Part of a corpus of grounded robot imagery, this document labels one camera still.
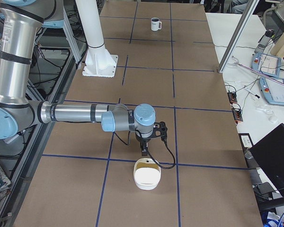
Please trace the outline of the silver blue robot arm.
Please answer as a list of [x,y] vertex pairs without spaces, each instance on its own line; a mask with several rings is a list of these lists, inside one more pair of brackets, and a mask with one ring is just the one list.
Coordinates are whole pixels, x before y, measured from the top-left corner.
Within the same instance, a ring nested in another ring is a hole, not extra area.
[[3,0],[0,49],[0,140],[38,123],[100,123],[107,132],[135,132],[142,155],[155,136],[155,110],[141,104],[134,110],[117,105],[65,105],[26,99],[35,36],[45,21],[63,19],[61,0]]

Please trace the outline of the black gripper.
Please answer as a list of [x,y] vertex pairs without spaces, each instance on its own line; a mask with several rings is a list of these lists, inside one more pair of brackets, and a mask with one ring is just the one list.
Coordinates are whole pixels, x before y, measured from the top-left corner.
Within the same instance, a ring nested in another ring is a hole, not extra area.
[[141,153],[142,156],[147,156],[148,155],[148,148],[147,148],[147,143],[150,141],[149,138],[143,138],[140,136],[137,136],[137,140],[140,142],[141,144]]

